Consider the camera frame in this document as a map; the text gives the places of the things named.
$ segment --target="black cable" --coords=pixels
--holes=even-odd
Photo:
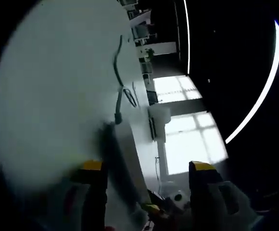
[[[119,72],[118,72],[117,58],[118,58],[118,55],[120,53],[121,46],[122,46],[122,35],[120,36],[120,39],[119,39],[119,46],[118,46],[118,50],[117,50],[117,52],[114,56],[114,63],[113,63],[114,64],[114,72],[115,72],[116,78],[118,80],[118,83],[120,85],[120,90],[119,90],[119,93],[118,93],[118,99],[117,99],[117,103],[116,103],[116,112],[115,112],[115,123],[116,124],[120,124],[122,122],[122,117],[121,117],[121,113],[120,113],[122,93],[125,94],[125,96],[127,97],[127,99],[129,100],[130,104],[133,107],[137,107],[136,101],[135,101],[130,89],[124,86],[124,84],[121,80],[121,77],[119,75]]]

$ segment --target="led light strip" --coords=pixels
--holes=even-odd
[[[186,17],[187,17],[187,29],[188,29],[188,74],[190,74],[190,27],[189,27],[189,15],[187,9],[186,0],[184,1],[184,8],[186,10]]]
[[[261,92],[258,100],[256,101],[253,108],[250,110],[248,115],[245,117],[245,119],[241,122],[241,124],[234,130],[234,132],[228,136],[228,138],[225,140],[225,143],[229,143],[235,136],[244,128],[244,126],[250,121],[250,119],[254,116],[254,114],[257,112],[258,108],[264,101],[266,95],[268,94],[270,87],[272,85],[272,82],[274,80],[276,71],[278,69],[279,65],[279,25],[277,22],[275,22],[275,31],[276,31],[276,41],[275,41],[275,52],[274,52],[274,59],[271,67],[271,71],[268,77],[268,80],[266,81],[266,84],[264,86],[263,91]]]

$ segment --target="window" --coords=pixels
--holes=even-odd
[[[160,103],[194,100],[202,97],[188,76],[155,78],[153,81]]]
[[[210,113],[172,116],[165,126],[168,175],[189,171],[190,161],[215,164],[227,158],[223,140]]]

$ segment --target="white wall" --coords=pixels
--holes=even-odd
[[[153,55],[160,55],[160,54],[171,54],[176,53],[176,42],[161,42],[155,44],[149,44],[144,46],[136,47],[138,50],[138,57],[143,58],[146,55],[146,49],[153,49]]]
[[[52,0],[26,16],[0,62],[0,165],[17,193],[47,190],[83,162],[101,159],[99,131],[114,120],[118,95],[113,57],[120,35],[118,70],[131,90],[134,82],[140,105],[123,97],[145,177],[133,182],[141,192],[145,183],[157,189],[157,147],[126,11],[114,0]],[[108,197],[106,224],[140,230],[111,182]]]

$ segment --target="cable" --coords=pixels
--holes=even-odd
[[[139,103],[138,96],[136,94],[134,82],[132,82],[132,88],[133,88],[133,92],[134,92],[134,95],[135,95],[136,102],[137,102],[138,106],[140,107],[140,103]]]
[[[119,46],[118,46],[118,50],[117,50],[117,52],[114,56],[114,63],[113,63],[114,72],[115,72],[116,78],[118,80],[118,83],[120,85],[120,90],[119,90],[119,93],[118,93],[118,98],[117,98],[117,103],[116,103],[116,111],[115,111],[115,123],[116,124],[120,124],[122,122],[122,116],[121,116],[121,113],[120,113],[122,93],[125,94],[125,96],[127,97],[127,99],[129,100],[130,104],[133,107],[137,107],[136,101],[135,101],[130,89],[124,86],[124,84],[121,80],[121,77],[119,75],[119,72],[118,72],[117,58],[118,58],[118,55],[120,53],[121,46],[122,46],[122,35],[120,36],[120,39],[119,39]]]
[[[155,157],[155,173],[156,173],[156,175],[157,175],[157,180],[158,180],[158,182],[159,182],[159,190],[158,190],[158,194],[160,194],[160,190],[161,190],[161,182],[160,182],[160,178],[159,178],[159,175],[158,175],[158,169],[157,169],[158,159],[159,159],[159,157]]]

